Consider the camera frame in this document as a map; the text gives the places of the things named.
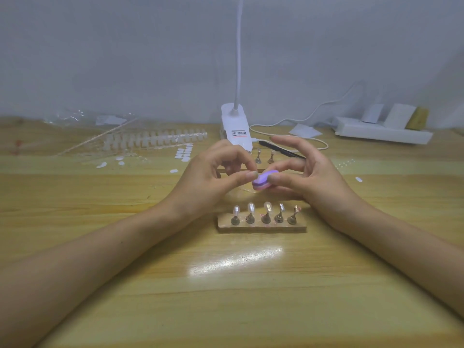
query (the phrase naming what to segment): power strip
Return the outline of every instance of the power strip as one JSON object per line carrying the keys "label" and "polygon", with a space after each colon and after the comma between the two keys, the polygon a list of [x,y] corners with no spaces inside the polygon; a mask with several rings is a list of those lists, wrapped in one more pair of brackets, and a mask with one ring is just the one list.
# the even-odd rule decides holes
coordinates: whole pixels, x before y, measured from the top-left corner
{"label": "power strip", "polygon": [[427,144],[433,133],[411,129],[393,129],[383,126],[383,122],[366,123],[356,118],[336,117],[335,135],[344,137],[397,141],[409,144]]}

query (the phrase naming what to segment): pink nail buffer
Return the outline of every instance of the pink nail buffer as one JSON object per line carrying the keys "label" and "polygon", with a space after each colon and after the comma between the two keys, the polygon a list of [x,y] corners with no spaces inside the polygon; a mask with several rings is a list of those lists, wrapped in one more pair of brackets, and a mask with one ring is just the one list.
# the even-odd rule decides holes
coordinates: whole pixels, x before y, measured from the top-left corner
{"label": "pink nail buffer", "polygon": [[272,184],[267,181],[267,176],[270,174],[278,173],[278,170],[270,170],[263,172],[258,178],[252,181],[252,186],[254,190],[263,190],[269,188]]}

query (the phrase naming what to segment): wooden table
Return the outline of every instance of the wooden table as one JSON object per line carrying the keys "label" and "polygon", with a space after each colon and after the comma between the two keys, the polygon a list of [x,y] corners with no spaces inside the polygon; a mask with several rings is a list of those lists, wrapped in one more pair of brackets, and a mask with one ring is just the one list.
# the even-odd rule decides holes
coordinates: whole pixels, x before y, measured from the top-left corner
{"label": "wooden table", "polygon": [[[217,126],[202,127],[209,137],[193,155],[218,139]],[[464,137],[441,131],[427,146],[409,146],[323,132],[325,153],[363,198],[464,245]],[[176,148],[125,157],[124,166],[114,157],[49,157],[86,134],[0,125],[0,263],[145,210],[187,165],[174,159]],[[262,150],[266,167],[270,153]],[[251,188],[233,191],[216,211],[231,211],[236,200],[264,202],[244,189]],[[463,322],[450,310],[302,206],[307,233],[218,234],[213,213],[200,218],[92,295],[41,347],[464,345]]]}

